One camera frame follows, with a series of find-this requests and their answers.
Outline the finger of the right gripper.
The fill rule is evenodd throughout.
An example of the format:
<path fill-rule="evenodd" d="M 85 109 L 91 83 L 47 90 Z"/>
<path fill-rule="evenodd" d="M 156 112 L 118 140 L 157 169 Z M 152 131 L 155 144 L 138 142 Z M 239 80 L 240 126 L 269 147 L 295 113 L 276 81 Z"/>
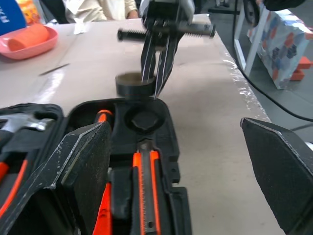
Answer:
<path fill-rule="evenodd" d="M 141 81 L 148 82 L 154 76 L 156 50 L 153 36 L 146 36 L 141 54 Z"/>
<path fill-rule="evenodd" d="M 158 60 L 156 73 L 156 88 L 154 99 L 161 93 L 162 89 L 170 76 L 174 64 L 174 56 L 177 51 L 179 38 L 177 34 L 169 34 L 166 40 L 165 48 L 161 51 Z"/>

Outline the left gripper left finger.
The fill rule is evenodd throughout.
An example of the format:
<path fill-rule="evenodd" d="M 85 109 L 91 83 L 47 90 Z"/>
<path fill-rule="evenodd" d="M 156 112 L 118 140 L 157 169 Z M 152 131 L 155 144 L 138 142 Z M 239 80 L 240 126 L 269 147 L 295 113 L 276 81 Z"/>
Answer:
<path fill-rule="evenodd" d="M 0 235 L 92 235 L 109 168 L 111 129 L 66 134 L 0 217 Z"/>

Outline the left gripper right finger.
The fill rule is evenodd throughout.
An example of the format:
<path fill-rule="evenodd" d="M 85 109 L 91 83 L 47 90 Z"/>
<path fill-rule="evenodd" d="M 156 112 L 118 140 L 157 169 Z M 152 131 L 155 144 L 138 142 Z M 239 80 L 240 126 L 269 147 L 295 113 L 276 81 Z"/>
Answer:
<path fill-rule="evenodd" d="M 313 150 L 293 131 L 241 119 L 257 183 L 286 235 L 313 235 Z"/>

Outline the black tape roll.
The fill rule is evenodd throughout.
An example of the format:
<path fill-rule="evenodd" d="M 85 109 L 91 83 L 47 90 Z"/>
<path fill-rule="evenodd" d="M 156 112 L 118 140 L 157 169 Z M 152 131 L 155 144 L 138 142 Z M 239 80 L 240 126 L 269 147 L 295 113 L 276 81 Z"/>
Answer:
<path fill-rule="evenodd" d="M 127 72 L 115 77 L 116 92 L 122 97 L 142 98 L 155 93 L 156 78 L 142 81 L 140 72 Z"/>

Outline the orange voltage tester pen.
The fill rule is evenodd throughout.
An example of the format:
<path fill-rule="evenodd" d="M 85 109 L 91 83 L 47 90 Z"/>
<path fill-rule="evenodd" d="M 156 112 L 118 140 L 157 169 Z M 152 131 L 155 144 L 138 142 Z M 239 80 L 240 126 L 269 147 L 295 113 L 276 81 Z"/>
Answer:
<path fill-rule="evenodd" d="M 111 183 L 106 183 L 92 235 L 112 235 Z"/>

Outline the orange black utility knife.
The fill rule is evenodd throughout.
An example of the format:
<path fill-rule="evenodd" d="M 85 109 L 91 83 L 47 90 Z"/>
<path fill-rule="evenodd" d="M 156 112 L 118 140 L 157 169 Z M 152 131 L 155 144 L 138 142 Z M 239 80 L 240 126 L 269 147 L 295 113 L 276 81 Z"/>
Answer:
<path fill-rule="evenodd" d="M 151 140 L 138 143 L 133 155 L 132 225 L 130 235 L 161 235 L 157 167 L 159 154 Z"/>

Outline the black tool case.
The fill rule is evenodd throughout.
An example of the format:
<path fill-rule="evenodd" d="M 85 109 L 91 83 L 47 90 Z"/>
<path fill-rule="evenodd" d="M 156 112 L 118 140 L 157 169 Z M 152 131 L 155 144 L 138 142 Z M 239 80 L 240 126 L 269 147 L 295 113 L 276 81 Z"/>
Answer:
<path fill-rule="evenodd" d="M 26 103 L 2 112 L 61 110 L 54 104 Z M 133 155 L 139 142 L 148 139 L 159 154 L 157 188 L 161 235 L 192 235 L 186 188 L 180 180 L 179 147 L 167 105 L 160 99 L 130 101 L 114 98 L 76 106 L 55 130 L 49 153 L 39 161 L 38 151 L 17 153 L 13 161 L 0 163 L 0 217 L 24 183 L 54 152 L 63 137 L 78 128 L 106 122 L 111 129 L 111 152 L 106 183 L 111 183 L 112 235 L 130 235 L 132 225 Z"/>

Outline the person in cream shirt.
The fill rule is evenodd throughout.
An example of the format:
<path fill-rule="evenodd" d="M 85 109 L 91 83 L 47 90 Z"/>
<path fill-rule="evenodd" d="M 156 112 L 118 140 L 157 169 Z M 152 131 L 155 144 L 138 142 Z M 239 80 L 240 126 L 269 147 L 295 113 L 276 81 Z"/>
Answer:
<path fill-rule="evenodd" d="M 135 0 L 62 0 L 69 23 L 120 21 L 139 17 Z"/>

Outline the thin metal rod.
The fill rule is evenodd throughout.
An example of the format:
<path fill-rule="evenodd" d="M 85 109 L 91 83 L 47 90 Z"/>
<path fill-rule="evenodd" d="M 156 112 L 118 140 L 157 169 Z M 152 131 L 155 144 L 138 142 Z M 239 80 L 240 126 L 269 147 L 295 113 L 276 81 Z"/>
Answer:
<path fill-rule="evenodd" d="M 52 72 L 54 72 L 54 71 L 57 71 L 57 70 L 59 70 L 59 69 L 61 69 L 61 68 L 64 68 L 64 67 L 66 67 L 66 66 L 68 66 L 68 65 L 70 65 L 70 63 L 66 63 L 66 64 L 64 64 L 64 65 L 61 65 L 61 66 L 58 66 L 58 67 L 56 67 L 56 68 L 50 69 L 50 70 L 48 70 L 48 71 L 45 71 L 45 72 L 43 72 L 43 73 L 40 73 L 38 76 L 47 75 L 47 74 L 52 73 Z"/>

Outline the orange block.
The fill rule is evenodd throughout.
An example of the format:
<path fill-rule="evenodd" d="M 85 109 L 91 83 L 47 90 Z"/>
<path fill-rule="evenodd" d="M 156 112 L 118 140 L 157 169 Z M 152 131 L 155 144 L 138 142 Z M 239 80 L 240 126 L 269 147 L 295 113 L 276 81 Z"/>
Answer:
<path fill-rule="evenodd" d="M 306 56 L 302 56 L 296 70 L 292 74 L 291 81 L 302 81 L 305 77 L 304 70 L 309 70 L 312 65 L 313 61 Z"/>

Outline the pink plastic dish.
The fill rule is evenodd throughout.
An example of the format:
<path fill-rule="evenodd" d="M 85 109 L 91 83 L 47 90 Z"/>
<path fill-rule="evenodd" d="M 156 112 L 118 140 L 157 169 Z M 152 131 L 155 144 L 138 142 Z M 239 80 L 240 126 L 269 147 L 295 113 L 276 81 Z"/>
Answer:
<path fill-rule="evenodd" d="M 22 28 L 22 29 L 1 35 L 0 36 L 0 54 L 9 59 L 23 60 L 23 59 L 28 59 L 28 58 L 35 57 L 40 54 L 48 52 L 49 50 L 53 49 L 56 46 L 59 35 L 55 29 L 48 27 L 48 26 L 45 26 L 45 28 L 47 29 L 49 33 L 49 37 L 45 42 L 42 42 L 32 47 L 24 48 L 22 50 L 17 50 L 17 51 L 11 51 L 9 49 L 8 41 L 14 36 L 17 36 L 18 34 L 23 33 L 26 30 L 26 28 Z"/>

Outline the hexagon print box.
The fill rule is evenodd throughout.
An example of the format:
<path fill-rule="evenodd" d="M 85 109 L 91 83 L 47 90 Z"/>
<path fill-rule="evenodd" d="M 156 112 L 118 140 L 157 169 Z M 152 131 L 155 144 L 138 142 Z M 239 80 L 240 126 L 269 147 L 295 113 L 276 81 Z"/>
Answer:
<path fill-rule="evenodd" d="M 268 13 L 257 54 L 277 89 L 288 86 L 311 40 L 313 32 L 291 11 Z"/>

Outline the orange cylinder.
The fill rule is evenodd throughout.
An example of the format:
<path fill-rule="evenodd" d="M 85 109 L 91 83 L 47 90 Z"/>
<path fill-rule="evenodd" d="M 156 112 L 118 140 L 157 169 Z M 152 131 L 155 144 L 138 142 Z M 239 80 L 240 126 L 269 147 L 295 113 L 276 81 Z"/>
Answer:
<path fill-rule="evenodd" d="M 7 45 L 11 51 L 17 51 L 43 43 L 48 38 L 49 32 L 46 27 L 36 23 L 10 38 Z"/>

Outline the orange yellow printed package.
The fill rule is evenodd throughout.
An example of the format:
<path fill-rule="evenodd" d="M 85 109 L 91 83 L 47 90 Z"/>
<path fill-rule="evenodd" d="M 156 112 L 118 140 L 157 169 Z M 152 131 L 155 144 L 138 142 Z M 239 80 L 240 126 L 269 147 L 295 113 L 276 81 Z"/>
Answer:
<path fill-rule="evenodd" d="M 16 0 L 24 14 L 26 24 L 36 24 L 40 22 L 40 15 L 33 0 Z"/>

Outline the white table frame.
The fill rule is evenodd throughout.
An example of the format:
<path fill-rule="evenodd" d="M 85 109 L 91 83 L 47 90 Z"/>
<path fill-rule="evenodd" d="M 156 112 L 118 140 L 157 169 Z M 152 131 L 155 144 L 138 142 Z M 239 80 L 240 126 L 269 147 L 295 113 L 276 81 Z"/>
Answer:
<path fill-rule="evenodd" d="M 249 76 L 261 40 L 264 19 L 259 0 L 235 0 L 233 19 L 233 48 L 235 60 L 242 73 Z"/>

